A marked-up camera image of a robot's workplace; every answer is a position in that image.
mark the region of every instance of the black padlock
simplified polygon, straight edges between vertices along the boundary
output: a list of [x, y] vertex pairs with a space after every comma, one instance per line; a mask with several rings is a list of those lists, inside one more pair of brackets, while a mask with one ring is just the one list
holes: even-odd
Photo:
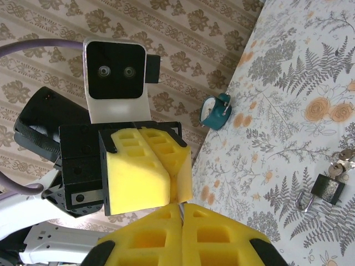
[[315, 184], [312, 187], [311, 193], [332, 205], [335, 205], [345, 184], [328, 176], [318, 175]]

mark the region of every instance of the purple cable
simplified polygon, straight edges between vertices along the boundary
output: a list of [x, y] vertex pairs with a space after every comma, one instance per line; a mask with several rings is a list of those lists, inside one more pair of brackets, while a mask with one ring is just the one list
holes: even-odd
[[[34, 39], [23, 40], [21, 42], [10, 43], [0, 47], [0, 58], [8, 54], [18, 52], [25, 49], [43, 47], [43, 46], [58, 46], [68, 47], [73, 49], [83, 49], [83, 43], [74, 40], [62, 39]], [[41, 184], [32, 184], [31, 186], [22, 186], [8, 178], [3, 172], [0, 171], [0, 184], [10, 191], [23, 194], [23, 195], [37, 195], [42, 193], [44, 187]]]
[[29, 48], [42, 47], [42, 46], [58, 46], [58, 47], [68, 47], [73, 49], [83, 49], [83, 43], [76, 42], [74, 40], [62, 40], [62, 39], [23, 40], [21, 42], [10, 43], [1, 46], [0, 58], [14, 52], [18, 52]]

